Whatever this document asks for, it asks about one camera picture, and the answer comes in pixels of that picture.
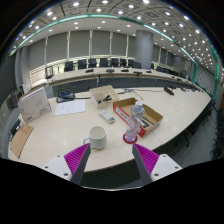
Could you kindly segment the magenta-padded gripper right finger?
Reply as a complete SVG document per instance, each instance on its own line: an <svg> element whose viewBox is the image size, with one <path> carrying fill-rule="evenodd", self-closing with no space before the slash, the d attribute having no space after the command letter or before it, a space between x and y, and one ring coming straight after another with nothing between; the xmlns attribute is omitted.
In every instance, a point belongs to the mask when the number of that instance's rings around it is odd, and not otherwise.
<svg viewBox="0 0 224 224"><path fill-rule="evenodd" d="M141 181L144 185L182 169L182 167L167 154L158 155L136 143L132 146L132 154L134 155Z"/></svg>

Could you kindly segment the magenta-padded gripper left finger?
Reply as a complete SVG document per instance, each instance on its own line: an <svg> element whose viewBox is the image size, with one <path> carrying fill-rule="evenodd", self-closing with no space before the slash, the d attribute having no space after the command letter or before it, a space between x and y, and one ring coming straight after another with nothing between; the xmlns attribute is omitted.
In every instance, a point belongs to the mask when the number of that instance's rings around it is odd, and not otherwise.
<svg viewBox="0 0 224 224"><path fill-rule="evenodd" d="M90 153L89 143L81 145L66 155L55 156L43 166L43 170L79 185Z"/></svg>

